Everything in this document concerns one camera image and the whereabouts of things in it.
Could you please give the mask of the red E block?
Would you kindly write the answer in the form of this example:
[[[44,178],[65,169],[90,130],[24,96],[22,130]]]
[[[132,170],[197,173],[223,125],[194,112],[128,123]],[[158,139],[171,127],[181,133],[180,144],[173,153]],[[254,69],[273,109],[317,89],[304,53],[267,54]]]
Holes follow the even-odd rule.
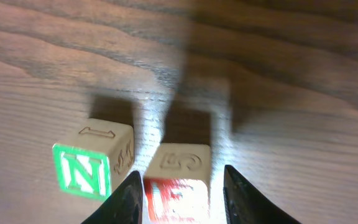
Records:
[[[205,144],[163,143],[144,174],[153,223],[208,223],[211,149]]]

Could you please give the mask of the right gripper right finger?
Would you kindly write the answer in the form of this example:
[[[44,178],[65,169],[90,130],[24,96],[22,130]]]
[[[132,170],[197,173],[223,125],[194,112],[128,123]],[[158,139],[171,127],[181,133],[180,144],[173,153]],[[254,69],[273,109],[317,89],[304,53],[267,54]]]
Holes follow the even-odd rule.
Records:
[[[231,165],[224,166],[223,195],[228,224],[300,224]]]

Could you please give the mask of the green N block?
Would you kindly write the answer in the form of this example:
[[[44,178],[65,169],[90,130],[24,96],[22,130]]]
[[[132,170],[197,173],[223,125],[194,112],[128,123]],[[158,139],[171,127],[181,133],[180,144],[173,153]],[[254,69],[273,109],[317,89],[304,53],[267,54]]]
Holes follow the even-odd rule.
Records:
[[[106,200],[134,163],[134,128],[88,118],[52,147],[60,189]]]

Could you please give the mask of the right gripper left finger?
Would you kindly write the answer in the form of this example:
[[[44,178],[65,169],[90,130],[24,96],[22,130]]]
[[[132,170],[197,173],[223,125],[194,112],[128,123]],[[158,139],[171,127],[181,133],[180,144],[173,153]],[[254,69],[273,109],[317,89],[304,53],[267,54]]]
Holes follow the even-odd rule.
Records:
[[[135,170],[81,224],[142,224],[142,208],[142,180]]]

